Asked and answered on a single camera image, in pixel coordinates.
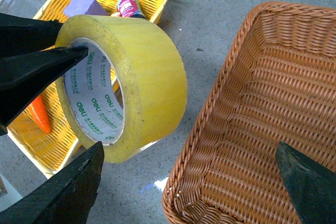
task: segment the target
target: packing tape roll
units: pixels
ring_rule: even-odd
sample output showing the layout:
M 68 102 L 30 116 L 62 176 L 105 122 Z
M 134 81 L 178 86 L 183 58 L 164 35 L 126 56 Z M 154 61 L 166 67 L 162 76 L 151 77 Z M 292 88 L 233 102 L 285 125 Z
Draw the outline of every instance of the packing tape roll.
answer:
M 139 18 L 78 15 L 56 47 L 86 46 L 88 56 L 56 81 L 66 118 L 84 147 L 104 145 L 105 160 L 124 162 L 172 133 L 186 107 L 181 56 L 157 25 Z M 118 102 L 111 67 L 122 94 Z

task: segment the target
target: wicker basket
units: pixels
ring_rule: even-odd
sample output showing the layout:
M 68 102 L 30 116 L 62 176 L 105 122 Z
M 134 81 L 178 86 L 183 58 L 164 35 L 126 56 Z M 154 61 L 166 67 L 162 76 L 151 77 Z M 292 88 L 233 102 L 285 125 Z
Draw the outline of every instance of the wicker basket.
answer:
M 65 22 L 64 8 L 71 0 L 48 0 L 35 19 L 58 19 Z M 110 14 L 116 12 L 118 0 L 97 0 Z M 147 19 L 158 23 L 167 0 L 139 0 Z M 31 119 L 25 110 L 8 127 L 8 135 L 29 159 L 45 174 L 51 177 L 62 169 L 72 154 L 77 150 L 79 142 L 64 116 L 55 84 L 51 84 L 42 94 L 52 127 L 51 134 L 45 134 Z
M 275 150 L 336 172 L 336 10 L 264 3 L 246 17 L 170 174 L 171 223 L 300 223 Z

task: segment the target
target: orange object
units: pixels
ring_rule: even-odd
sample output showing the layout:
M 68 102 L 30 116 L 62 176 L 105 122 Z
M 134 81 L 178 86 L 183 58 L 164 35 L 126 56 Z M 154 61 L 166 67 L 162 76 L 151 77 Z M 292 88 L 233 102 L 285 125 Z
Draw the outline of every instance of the orange object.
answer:
M 46 107 L 43 104 L 41 95 L 39 95 L 29 106 L 28 110 L 35 123 L 46 133 L 51 133 L 50 122 Z

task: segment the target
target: speckled concrete floor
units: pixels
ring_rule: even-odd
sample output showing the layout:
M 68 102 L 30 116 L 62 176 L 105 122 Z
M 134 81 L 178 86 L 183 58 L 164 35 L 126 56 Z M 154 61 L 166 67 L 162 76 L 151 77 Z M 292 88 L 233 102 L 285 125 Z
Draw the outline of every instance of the speckled concrete floor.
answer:
M 33 17 L 46 0 L 18 0 L 11 14 Z M 162 188 L 248 11 L 265 1 L 336 8 L 336 0 L 170 0 L 160 26 L 175 42 L 188 77 L 188 106 L 178 129 L 121 165 L 104 164 L 88 223 L 166 223 Z M 45 178 L 8 137 L 0 171 L 23 196 Z

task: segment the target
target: woven basket wall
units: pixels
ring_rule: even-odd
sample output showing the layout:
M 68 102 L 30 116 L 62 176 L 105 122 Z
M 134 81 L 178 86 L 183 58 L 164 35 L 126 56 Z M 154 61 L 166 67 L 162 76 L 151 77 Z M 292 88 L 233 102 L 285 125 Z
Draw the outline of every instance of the woven basket wall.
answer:
M 264 3 L 247 15 L 170 174 L 171 223 L 300 223 L 280 141 L 336 172 L 336 10 Z

